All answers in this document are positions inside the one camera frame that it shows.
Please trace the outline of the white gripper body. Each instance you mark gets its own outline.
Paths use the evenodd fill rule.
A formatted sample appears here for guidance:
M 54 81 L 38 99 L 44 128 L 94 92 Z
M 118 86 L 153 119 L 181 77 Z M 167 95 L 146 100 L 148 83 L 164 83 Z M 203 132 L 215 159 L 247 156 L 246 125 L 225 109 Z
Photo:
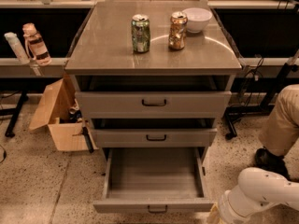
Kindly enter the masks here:
M 226 224 L 245 224 L 249 221 L 249 206 L 240 189 L 226 190 L 218 202 L 221 219 Z

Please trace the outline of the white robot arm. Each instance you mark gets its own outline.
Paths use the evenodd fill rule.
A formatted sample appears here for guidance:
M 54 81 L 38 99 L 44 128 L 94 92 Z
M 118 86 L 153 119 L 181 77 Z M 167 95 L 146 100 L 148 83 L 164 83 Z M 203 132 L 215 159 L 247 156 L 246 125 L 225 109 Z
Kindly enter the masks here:
M 246 168 L 237 185 L 212 205 L 206 224 L 246 224 L 254 214 L 280 204 L 299 210 L 299 183 L 264 169 Z

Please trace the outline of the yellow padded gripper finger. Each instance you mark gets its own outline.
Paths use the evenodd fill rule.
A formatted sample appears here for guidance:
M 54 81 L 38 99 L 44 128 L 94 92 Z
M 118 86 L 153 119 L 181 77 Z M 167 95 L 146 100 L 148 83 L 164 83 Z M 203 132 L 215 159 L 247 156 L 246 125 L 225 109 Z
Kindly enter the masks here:
M 206 224 L 221 224 L 221 216 L 216 203 L 214 203 L 210 209 L 209 215 L 206 219 Z

